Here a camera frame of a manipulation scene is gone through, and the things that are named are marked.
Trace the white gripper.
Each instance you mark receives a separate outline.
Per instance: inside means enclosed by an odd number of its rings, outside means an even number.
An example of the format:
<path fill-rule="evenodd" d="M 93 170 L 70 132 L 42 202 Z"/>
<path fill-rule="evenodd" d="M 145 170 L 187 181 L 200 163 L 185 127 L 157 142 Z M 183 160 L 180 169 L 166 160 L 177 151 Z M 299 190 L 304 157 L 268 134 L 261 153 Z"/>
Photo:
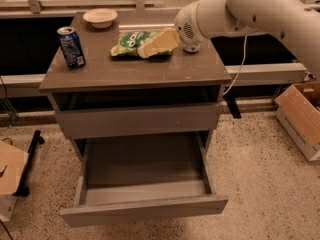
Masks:
<path fill-rule="evenodd" d="M 180 39 L 183 44 L 197 42 L 201 44 L 209 38 L 209 20 L 209 10 L 205 7 L 204 1 L 193 2 L 182 8 L 174 20 L 178 33 L 174 28 L 165 28 L 160 32 L 141 32 L 138 37 L 140 42 L 138 55 L 141 58 L 149 58 L 165 53 L 176 48 Z"/>

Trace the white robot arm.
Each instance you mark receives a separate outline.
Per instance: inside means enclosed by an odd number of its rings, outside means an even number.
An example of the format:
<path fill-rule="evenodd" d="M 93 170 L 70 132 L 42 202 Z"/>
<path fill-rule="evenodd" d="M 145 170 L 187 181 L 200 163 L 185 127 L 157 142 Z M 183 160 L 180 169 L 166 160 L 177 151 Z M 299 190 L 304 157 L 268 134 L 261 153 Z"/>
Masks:
<path fill-rule="evenodd" d="M 300 0 L 198 0 L 178 12 L 174 28 L 191 53 L 206 39 L 267 33 L 320 78 L 320 13 Z"/>

